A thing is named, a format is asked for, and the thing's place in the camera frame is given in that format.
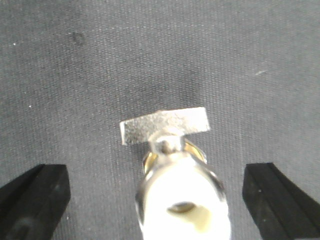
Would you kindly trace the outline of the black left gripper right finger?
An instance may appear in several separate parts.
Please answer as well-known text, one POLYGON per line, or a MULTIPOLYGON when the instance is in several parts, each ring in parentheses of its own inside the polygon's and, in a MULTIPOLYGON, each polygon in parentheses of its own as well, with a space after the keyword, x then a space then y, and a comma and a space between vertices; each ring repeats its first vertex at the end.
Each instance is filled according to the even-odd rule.
POLYGON ((320 204, 272 162, 246 165, 242 198, 262 239, 320 238, 320 204))

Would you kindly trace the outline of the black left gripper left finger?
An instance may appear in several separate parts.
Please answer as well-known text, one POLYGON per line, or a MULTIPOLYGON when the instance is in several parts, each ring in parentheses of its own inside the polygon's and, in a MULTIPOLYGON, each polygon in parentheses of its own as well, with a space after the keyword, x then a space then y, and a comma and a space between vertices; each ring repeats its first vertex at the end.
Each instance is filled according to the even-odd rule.
POLYGON ((39 164, 0 188, 0 238, 50 240, 71 199, 65 164, 39 164))

